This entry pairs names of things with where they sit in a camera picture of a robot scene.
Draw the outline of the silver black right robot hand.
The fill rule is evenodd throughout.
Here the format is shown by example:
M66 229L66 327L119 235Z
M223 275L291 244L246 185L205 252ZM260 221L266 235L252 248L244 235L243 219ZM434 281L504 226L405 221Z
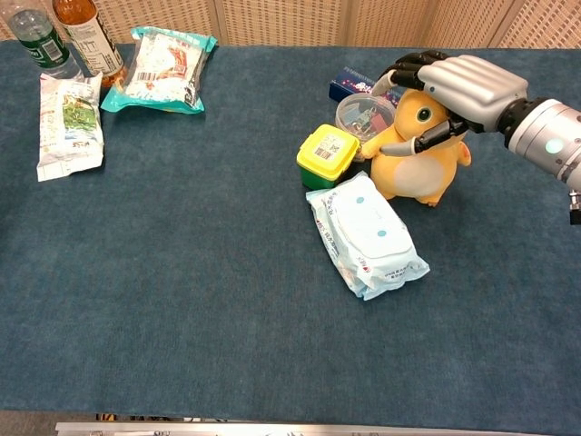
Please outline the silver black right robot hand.
M483 58L449 56L428 50L402 56L384 71L371 93L394 86L425 93L448 110L443 122L400 143L382 143L382 154L420 154L468 130L496 132L501 115L514 102L527 99L528 81Z

